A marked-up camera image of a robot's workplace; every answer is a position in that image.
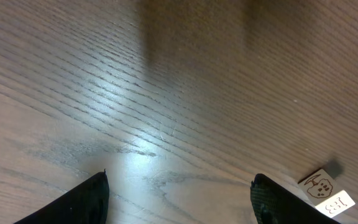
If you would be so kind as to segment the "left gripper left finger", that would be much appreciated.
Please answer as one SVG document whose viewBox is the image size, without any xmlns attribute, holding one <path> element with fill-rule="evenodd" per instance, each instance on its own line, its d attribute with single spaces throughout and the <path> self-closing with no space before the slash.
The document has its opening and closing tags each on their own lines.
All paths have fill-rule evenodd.
<svg viewBox="0 0 358 224">
<path fill-rule="evenodd" d="M 108 207 L 109 184 L 103 171 L 15 224 L 105 224 Z"/>
</svg>

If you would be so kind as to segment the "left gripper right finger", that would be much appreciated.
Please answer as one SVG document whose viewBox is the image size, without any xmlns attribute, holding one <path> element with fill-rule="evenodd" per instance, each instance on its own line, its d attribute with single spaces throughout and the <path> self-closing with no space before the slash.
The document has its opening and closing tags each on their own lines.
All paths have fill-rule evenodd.
<svg viewBox="0 0 358 224">
<path fill-rule="evenodd" d="M 251 182 L 250 201 L 258 224 L 339 224 L 264 174 Z"/>
</svg>

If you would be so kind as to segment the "wooden block blue side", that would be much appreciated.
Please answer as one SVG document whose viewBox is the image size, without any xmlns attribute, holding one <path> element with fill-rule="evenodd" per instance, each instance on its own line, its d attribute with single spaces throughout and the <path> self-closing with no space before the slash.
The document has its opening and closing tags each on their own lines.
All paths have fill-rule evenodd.
<svg viewBox="0 0 358 224">
<path fill-rule="evenodd" d="M 305 177 L 298 186 L 315 209 L 329 218 L 339 215 L 356 204 L 324 169 L 319 169 Z"/>
</svg>

